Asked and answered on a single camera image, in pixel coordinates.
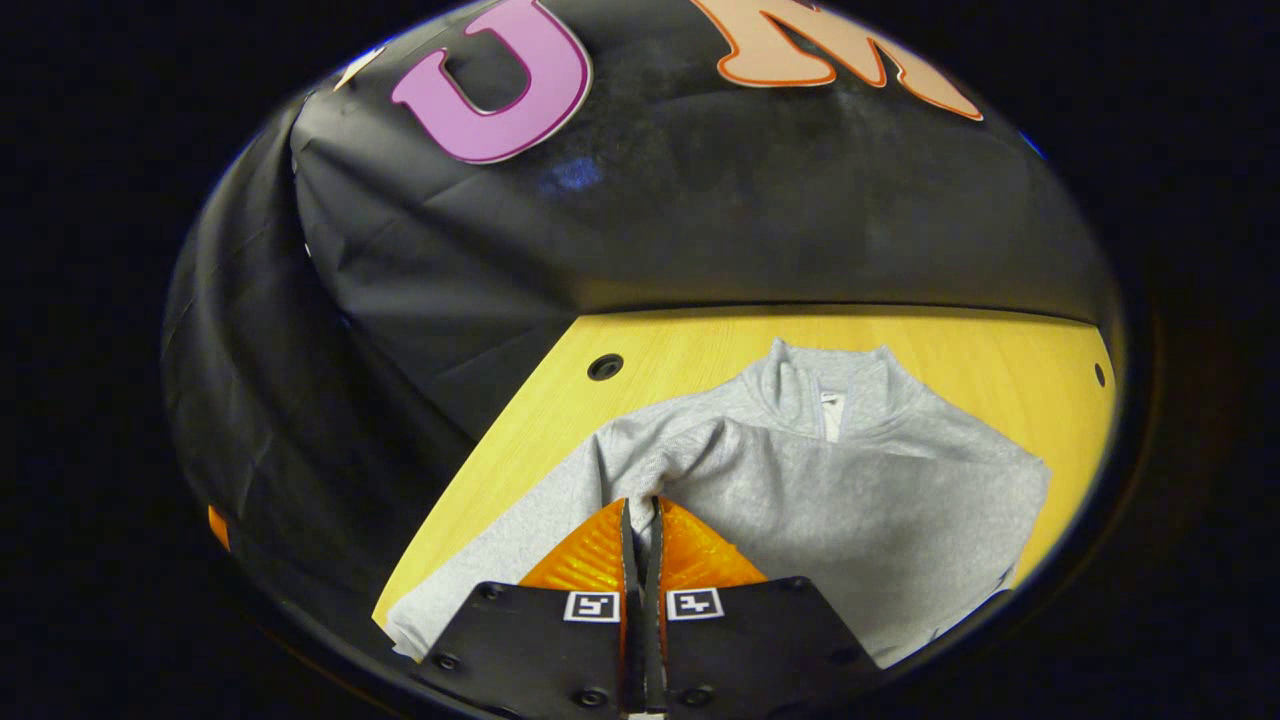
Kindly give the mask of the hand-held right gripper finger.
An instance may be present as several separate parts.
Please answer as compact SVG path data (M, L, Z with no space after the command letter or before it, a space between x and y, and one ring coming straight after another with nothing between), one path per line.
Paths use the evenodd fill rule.
M614 501L516 583L476 584L417 683L493 716L622 716L643 611L630 507Z
M808 577L769 578L660 497L644 580L645 692L668 716L826 716L883 671Z

